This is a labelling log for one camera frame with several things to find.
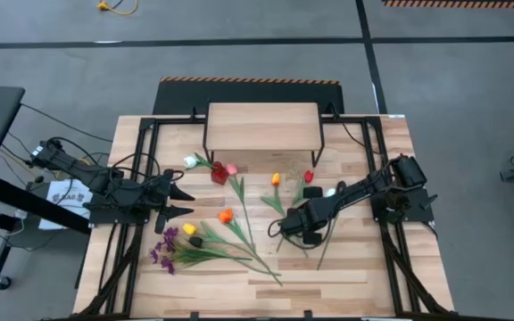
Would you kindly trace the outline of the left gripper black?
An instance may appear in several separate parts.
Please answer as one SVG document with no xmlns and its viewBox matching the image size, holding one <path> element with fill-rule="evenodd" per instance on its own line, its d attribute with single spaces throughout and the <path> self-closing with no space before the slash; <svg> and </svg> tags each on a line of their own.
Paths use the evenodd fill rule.
<svg viewBox="0 0 514 321">
<path fill-rule="evenodd" d="M 175 171 L 165 169 L 161 175 L 155 177 L 147 188 L 147 205 L 157 212 L 154 224 L 154 232 L 161 235 L 170 219 L 177 218 L 194 210 L 180 208 L 174 205 L 168 206 L 169 198 L 176 201 L 194 201 L 195 197 L 182 191 L 175 183 L 172 183 Z"/>
</svg>

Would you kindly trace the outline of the yellow red-tipped artificial tulip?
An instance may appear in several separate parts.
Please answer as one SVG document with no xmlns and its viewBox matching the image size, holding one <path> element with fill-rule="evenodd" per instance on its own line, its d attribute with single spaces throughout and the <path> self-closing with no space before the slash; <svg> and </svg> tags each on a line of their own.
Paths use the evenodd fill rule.
<svg viewBox="0 0 514 321">
<path fill-rule="evenodd" d="M 273 208 L 282 218 L 286 216 L 286 213 L 282 207 L 282 203 L 279 196 L 279 185 L 280 185 L 280 174 L 274 173 L 271 178 L 271 184 L 273 186 L 273 196 L 261 196 L 260 199 Z"/>
</svg>

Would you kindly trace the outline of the purple artificial flower bunch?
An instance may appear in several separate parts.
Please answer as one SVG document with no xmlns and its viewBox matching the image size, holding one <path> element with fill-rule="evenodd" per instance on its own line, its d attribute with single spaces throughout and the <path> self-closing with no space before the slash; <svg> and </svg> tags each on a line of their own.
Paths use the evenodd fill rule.
<svg viewBox="0 0 514 321">
<path fill-rule="evenodd" d="M 162 239 L 150 250 L 149 256 L 153 263 L 160 265 L 170 275 L 174 275 L 179 269 L 192 267 L 181 262 L 181 250 L 189 246 L 187 238 L 177 227 L 168 227 L 162 233 Z"/>
</svg>

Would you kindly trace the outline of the pale pink artificial tulip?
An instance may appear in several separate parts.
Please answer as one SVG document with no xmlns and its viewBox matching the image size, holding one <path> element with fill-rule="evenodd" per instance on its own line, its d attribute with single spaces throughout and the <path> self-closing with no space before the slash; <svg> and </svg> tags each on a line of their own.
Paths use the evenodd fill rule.
<svg viewBox="0 0 514 321">
<path fill-rule="evenodd" d="M 245 180 L 243 177 L 240 177 L 238 175 L 237 166 L 233 163 L 229 163 L 226 165 L 226 171 L 228 173 L 228 182 L 230 183 L 230 185 L 236 192 L 236 195 L 242 204 L 243 211 L 245 214 L 245 223 L 247 225 L 247 231 L 249 233 L 250 244 L 251 244 L 251 247 L 254 249 L 254 241 L 253 241 L 253 232 L 251 229 L 251 222 L 250 222 L 248 212 L 246 209 L 246 205 L 245 205 Z"/>
</svg>

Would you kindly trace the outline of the clear glass vase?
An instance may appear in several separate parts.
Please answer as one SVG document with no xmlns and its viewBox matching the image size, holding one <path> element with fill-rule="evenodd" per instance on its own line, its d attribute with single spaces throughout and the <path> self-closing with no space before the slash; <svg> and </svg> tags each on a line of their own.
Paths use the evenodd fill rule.
<svg viewBox="0 0 514 321">
<path fill-rule="evenodd" d="M 286 168 L 286 180 L 298 180 L 303 176 L 306 170 L 304 164 L 300 160 L 290 160 Z"/>
</svg>

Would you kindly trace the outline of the large orange artificial tulip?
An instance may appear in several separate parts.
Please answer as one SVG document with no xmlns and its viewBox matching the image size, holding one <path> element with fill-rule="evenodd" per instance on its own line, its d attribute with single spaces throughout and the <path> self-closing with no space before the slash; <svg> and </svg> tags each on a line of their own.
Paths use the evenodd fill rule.
<svg viewBox="0 0 514 321">
<path fill-rule="evenodd" d="M 271 270 L 271 268 L 265 263 L 265 261 L 258 255 L 257 251 L 253 248 L 253 244 L 250 243 L 246 239 L 242 228 L 236 222 L 236 219 L 235 219 L 232 209 L 226 209 L 226 210 L 221 211 L 218 214 L 218 218 L 219 218 L 219 221 L 224 226 L 226 226 L 231 232 L 233 232 L 239 238 L 239 240 L 245 245 L 245 247 L 243 248 L 243 251 L 245 251 L 247 254 L 249 254 L 258 263 L 260 263 L 265 268 L 267 273 L 274 278 L 276 283 L 279 286 L 282 286 L 282 283 L 279 280 L 278 275 L 275 274 Z"/>
</svg>

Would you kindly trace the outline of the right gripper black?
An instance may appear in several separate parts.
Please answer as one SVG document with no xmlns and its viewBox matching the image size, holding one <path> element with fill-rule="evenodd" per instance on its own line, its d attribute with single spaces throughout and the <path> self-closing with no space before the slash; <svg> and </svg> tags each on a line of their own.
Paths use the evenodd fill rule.
<svg viewBox="0 0 514 321">
<path fill-rule="evenodd" d="M 322 234 L 315 231 L 324 227 L 334 217 L 335 196 L 322 197 L 323 188 L 308 186 L 303 188 L 303 198 L 309 199 L 296 209 L 289 209 L 279 224 L 284 235 L 303 233 L 304 245 L 319 245 Z"/>
</svg>

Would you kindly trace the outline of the white printed paper sheet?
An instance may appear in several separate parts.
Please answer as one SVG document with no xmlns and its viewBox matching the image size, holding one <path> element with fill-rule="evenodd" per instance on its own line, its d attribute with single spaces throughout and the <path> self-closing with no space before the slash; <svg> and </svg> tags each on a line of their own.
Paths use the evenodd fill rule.
<svg viewBox="0 0 514 321">
<path fill-rule="evenodd" d="M 77 179 L 65 179 L 44 184 L 41 188 L 43 197 L 60 207 L 83 218 L 89 218 L 90 211 L 83 204 L 92 200 L 89 188 Z"/>
</svg>

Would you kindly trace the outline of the red ribbed glass vase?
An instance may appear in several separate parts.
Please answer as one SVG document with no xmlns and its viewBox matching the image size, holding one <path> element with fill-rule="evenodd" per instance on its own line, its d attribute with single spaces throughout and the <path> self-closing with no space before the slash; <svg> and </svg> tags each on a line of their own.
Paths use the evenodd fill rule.
<svg viewBox="0 0 514 321">
<path fill-rule="evenodd" d="M 219 161 L 212 163 L 211 181 L 219 185 L 225 185 L 228 181 L 229 173 L 225 166 Z"/>
</svg>

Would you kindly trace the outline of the black floor mat striped edge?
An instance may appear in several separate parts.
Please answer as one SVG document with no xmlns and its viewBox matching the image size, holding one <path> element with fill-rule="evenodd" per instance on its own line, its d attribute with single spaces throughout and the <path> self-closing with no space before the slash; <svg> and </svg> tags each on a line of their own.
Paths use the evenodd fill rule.
<svg viewBox="0 0 514 321">
<path fill-rule="evenodd" d="M 514 0 L 382 0 L 386 7 L 514 9 Z"/>
<path fill-rule="evenodd" d="M 317 103 L 344 112 L 343 89 L 336 80 L 291 78 L 164 77 L 154 115 L 205 114 L 210 103 Z"/>
</svg>

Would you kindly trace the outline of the bright red artificial tulip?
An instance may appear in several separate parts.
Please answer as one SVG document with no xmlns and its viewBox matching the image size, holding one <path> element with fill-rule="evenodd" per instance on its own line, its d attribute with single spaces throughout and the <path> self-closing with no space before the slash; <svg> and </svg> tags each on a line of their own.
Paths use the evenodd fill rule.
<svg viewBox="0 0 514 321">
<path fill-rule="evenodd" d="M 302 201 L 304 199 L 304 196 L 303 196 L 304 189 L 312 182 L 313 178 L 314 178 L 314 173 L 310 170 L 307 170 L 303 174 L 303 178 L 301 179 L 301 181 L 298 185 L 296 195 L 292 200 L 293 207 L 296 206 L 300 201 Z"/>
</svg>

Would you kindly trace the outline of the white artificial tulip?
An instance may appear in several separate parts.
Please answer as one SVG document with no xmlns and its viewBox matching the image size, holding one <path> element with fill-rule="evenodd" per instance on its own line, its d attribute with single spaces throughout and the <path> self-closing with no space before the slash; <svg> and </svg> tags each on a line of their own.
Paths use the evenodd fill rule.
<svg viewBox="0 0 514 321">
<path fill-rule="evenodd" d="M 198 153 L 194 153 L 193 156 L 186 156 L 184 158 L 184 165 L 187 170 L 204 167 L 208 169 L 214 169 L 213 165 L 206 160 L 203 156 Z"/>
<path fill-rule="evenodd" d="M 336 194 L 336 189 L 335 188 L 330 188 L 326 192 L 326 197 L 334 196 L 335 194 Z M 337 216 L 336 210 L 333 210 L 333 212 L 331 214 L 331 217 L 330 217 L 330 220 L 328 222 L 329 223 L 329 227 L 327 228 L 327 239 L 324 242 L 324 247 L 323 247 L 323 250 L 322 250 L 322 253 L 321 253 L 318 265 L 317 265 L 317 270 L 320 270 L 320 268 L 322 266 L 322 263 L 323 263 L 323 260 L 324 260 L 324 258 L 326 256 L 327 248 L 329 246 L 329 242 L 331 240 L 331 237 L 332 237 L 332 234 L 333 234 L 333 230 L 334 230 L 334 227 L 336 225 L 336 223 L 333 223 L 333 221 L 335 219 L 335 216 Z"/>
</svg>

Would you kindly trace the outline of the wooden shelf black metal legs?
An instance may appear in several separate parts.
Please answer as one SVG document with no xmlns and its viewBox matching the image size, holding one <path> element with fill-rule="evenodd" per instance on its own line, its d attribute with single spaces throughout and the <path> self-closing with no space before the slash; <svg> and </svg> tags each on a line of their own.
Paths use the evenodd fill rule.
<svg viewBox="0 0 514 321">
<path fill-rule="evenodd" d="M 202 147 L 217 151 L 309 152 L 316 167 L 325 147 L 317 103 L 210 103 Z"/>
</svg>

